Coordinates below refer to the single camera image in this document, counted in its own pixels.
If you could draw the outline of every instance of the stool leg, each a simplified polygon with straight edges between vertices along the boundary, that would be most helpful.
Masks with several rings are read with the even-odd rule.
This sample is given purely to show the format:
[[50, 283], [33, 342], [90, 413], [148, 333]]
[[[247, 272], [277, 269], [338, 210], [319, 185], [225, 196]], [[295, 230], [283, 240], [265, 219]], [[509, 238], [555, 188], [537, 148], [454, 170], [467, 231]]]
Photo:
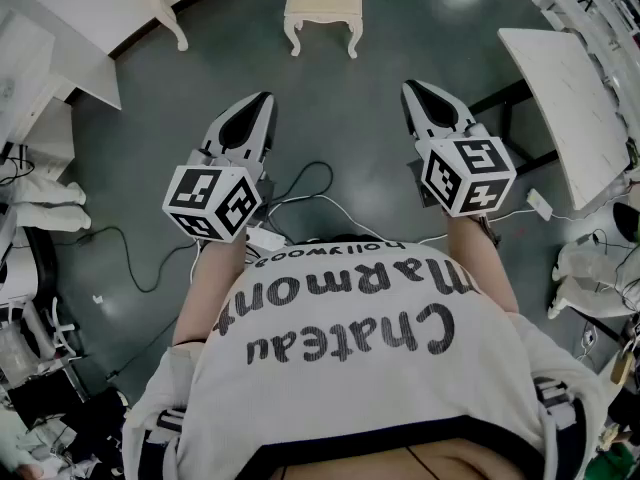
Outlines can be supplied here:
[[293, 50], [291, 50], [291, 55], [297, 57], [300, 54], [300, 40], [298, 36], [296, 36], [295, 26], [298, 21], [290, 16], [285, 16], [284, 18], [284, 33], [287, 34], [287, 37], [293, 44]]
[[347, 51], [349, 52], [349, 57], [355, 59], [358, 54], [356, 53], [356, 44], [362, 37], [362, 18], [355, 18], [347, 22], [349, 25], [349, 30], [352, 32], [351, 41], [349, 41], [349, 46], [347, 46]]

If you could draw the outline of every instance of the skin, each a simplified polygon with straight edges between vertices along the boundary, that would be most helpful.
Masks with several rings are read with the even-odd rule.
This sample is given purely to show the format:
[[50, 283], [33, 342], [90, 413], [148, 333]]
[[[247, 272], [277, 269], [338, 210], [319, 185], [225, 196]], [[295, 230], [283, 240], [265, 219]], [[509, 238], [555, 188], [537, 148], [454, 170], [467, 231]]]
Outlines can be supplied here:
[[[480, 289], [505, 312], [518, 312], [518, 303], [498, 252], [480, 226], [468, 218], [448, 218], [449, 254], [476, 280]], [[173, 345], [205, 341], [222, 310], [227, 293], [245, 268], [246, 235], [231, 244], [213, 242], [200, 255], [187, 298], [178, 317]], [[345, 459], [290, 466], [287, 480], [520, 480], [522, 473], [496, 453], [454, 439], [407, 449]], [[273, 480], [283, 478], [282, 468]]]

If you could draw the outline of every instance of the white t-shirt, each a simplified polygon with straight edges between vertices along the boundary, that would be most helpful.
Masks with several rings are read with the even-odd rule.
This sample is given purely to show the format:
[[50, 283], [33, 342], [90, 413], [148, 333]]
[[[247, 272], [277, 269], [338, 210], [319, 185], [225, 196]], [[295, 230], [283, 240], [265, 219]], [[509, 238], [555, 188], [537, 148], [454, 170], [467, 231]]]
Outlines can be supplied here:
[[[295, 246], [262, 259], [231, 288], [179, 395], [176, 364], [163, 358], [126, 430], [168, 401], [186, 404], [184, 480], [268, 478], [277, 466], [451, 438], [541, 478], [555, 442], [533, 378], [562, 380], [582, 400], [585, 460], [606, 416], [591, 371], [416, 244]], [[138, 441], [125, 435], [125, 464]]]

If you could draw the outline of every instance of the white stool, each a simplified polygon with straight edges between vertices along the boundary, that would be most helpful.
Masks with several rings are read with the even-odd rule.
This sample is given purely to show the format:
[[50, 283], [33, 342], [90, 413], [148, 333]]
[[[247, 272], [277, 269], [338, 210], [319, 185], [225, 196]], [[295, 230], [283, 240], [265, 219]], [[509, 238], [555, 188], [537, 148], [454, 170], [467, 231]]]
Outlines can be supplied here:
[[344, 21], [352, 33], [347, 51], [355, 59], [356, 43], [362, 37], [362, 0], [287, 0], [284, 9], [284, 33], [293, 43], [291, 55], [300, 53], [300, 40], [295, 29], [302, 28], [304, 20], [315, 23], [333, 23]]

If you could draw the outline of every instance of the gray concrete floor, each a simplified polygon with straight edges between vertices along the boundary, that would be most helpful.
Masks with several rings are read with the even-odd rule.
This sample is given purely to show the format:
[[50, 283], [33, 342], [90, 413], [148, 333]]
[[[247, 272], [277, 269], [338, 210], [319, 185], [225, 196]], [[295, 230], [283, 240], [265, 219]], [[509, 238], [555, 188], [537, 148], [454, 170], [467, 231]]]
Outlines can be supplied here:
[[[381, 235], [412, 241], [442, 233], [438, 208], [423, 209], [406, 164], [416, 158], [400, 105], [407, 78], [436, 84], [471, 104], [520, 78], [497, 36], [501, 27], [549, 26], [527, 0], [364, 0], [364, 35], [358, 59], [347, 56], [346, 26], [305, 23], [300, 57], [293, 58], [282, 31], [285, 0], [203, 0], [179, 15], [189, 38], [178, 52], [174, 36], [156, 28], [116, 62], [122, 111], [82, 97], [73, 110], [76, 161], [70, 175], [88, 194], [93, 229], [117, 225], [126, 233], [133, 270], [150, 285], [168, 250], [188, 239], [161, 210], [176, 164], [198, 146], [211, 121], [227, 106], [256, 91], [276, 95], [279, 120], [267, 169], [287, 187], [307, 162], [335, 170], [329, 195]], [[495, 130], [495, 115], [484, 122]], [[514, 113], [513, 138], [534, 154], [551, 150], [533, 101]], [[305, 177], [293, 195], [317, 190], [325, 173]], [[501, 213], [523, 207], [536, 187], [556, 213], [570, 200], [559, 164], [519, 179]], [[544, 222], [522, 214], [495, 224], [500, 254], [521, 311], [561, 346], [580, 352], [584, 321], [571, 311], [546, 318], [553, 296], [549, 274], [562, 244], [594, 228], [611, 242], [611, 210], [583, 222]], [[358, 232], [324, 201], [291, 205], [278, 223], [296, 240]], [[69, 236], [56, 239], [69, 240]], [[440, 249], [446, 241], [434, 242]], [[107, 232], [82, 247], [58, 248], [59, 289], [81, 328], [88, 358], [76, 368], [90, 391], [121, 367], [178, 313], [194, 250], [178, 253], [160, 287], [135, 290], [120, 239]], [[102, 295], [95, 304], [93, 295]], [[132, 400], [170, 340], [170, 330], [114, 383]], [[592, 354], [597, 366], [611, 354], [602, 337]]]

